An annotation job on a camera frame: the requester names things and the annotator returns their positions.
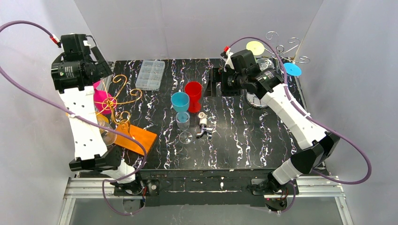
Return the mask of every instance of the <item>blue cup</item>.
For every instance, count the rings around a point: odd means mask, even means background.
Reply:
[[[179,112],[186,112],[189,108],[189,96],[184,92],[177,92],[171,96],[173,108]]]

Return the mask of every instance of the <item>blue disc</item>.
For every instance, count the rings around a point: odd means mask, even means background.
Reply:
[[[290,76],[300,76],[301,75],[301,69],[294,65],[293,63],[286,62],[283,64],[285,66],[286,72]]]

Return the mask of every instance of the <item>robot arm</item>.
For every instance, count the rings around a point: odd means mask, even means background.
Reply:
[[[92,84],[111,75],[112,71],[97,47],[91,49],[97,61],[92,60],[86,37],[85,34],[61,36],[64,53],[52,63],[51,77],[65,107],[97,123]],[[120,148],[107,148],[97,127],[82,122],[75,115],[70,115],[69,121],[75,141],[75,159],[69,163],[72,171],[98,171],[113,179],[134,172],[134,168],[122,160]],[[118,183],[134,180],[135,175],[132,175]]]
[[[235,54],[225,49],[226,59],[223,69],[213,68],[205,96],[216,96],[216,83],[221,83],[223,96],[241,95],[241,90],[255,94],[266,103],[298,142],[301,152],[292,155],[280,167],[268,175],[267,188],[277,191],[282,185],[302,174],[309,174],[313,168],[327,159],[339,141],[339,137],[307,120],[290,103],[286,96],[281,74],[273,68],[260,70],[253,53],[242,50]]]

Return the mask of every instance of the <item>yellow disc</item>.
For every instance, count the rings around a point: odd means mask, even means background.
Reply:
[[[258,41],[251,41],[246,44],[246,49],[253,52],[253,55],[261,55],[264,52],[264,45]]]

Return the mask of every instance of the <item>red cup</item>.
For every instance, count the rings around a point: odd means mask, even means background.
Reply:
[[[202,85],[199,82],[189,82],[185,86],[185,93],[189,96],[190,113],[197,113],[200,110],[199,99],[202,97]]]

